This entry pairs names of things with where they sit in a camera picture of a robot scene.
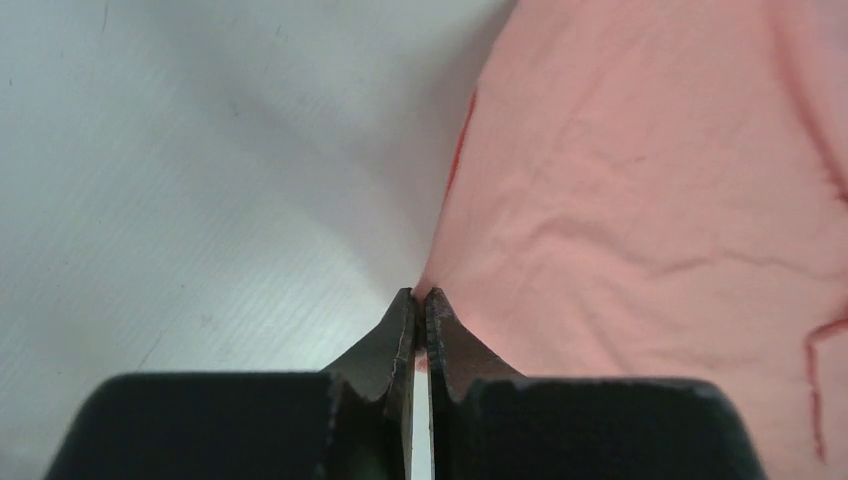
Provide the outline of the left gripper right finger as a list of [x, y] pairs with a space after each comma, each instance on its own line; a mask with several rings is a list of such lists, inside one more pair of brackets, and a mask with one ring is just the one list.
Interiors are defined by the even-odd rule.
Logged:
[[529, 377], [423, 302], [438, 479], [762, 479], [734, 405], [674, 377]]

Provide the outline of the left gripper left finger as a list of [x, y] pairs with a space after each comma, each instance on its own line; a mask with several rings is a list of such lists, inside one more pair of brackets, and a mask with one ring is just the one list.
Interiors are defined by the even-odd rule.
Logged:
[[308, 372], [136, 373], [82, 404], [50, 479], [407, 479], [416, 304]]

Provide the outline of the pink t-shirt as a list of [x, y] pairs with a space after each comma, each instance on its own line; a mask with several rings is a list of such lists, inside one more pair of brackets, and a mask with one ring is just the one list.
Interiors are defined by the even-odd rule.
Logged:
[[520, 1], [418, 296], [529, 375], [688, 376], [847, 475], [847, 5]]

